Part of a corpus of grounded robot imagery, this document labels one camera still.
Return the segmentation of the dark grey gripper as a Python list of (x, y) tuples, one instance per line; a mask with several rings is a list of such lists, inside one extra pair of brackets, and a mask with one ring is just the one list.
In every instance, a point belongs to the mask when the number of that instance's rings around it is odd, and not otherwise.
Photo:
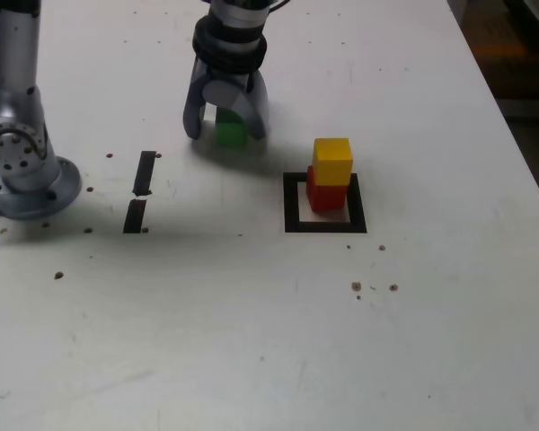
[(216, 107), (216, 129), (232, 130), (246, 139), (264, 139), (268, 133), (269, 102), (259, 71), (235, 75), (213, 70), (195, 60), (183, 110), (186, 135), (199, 139), (206, 103)]

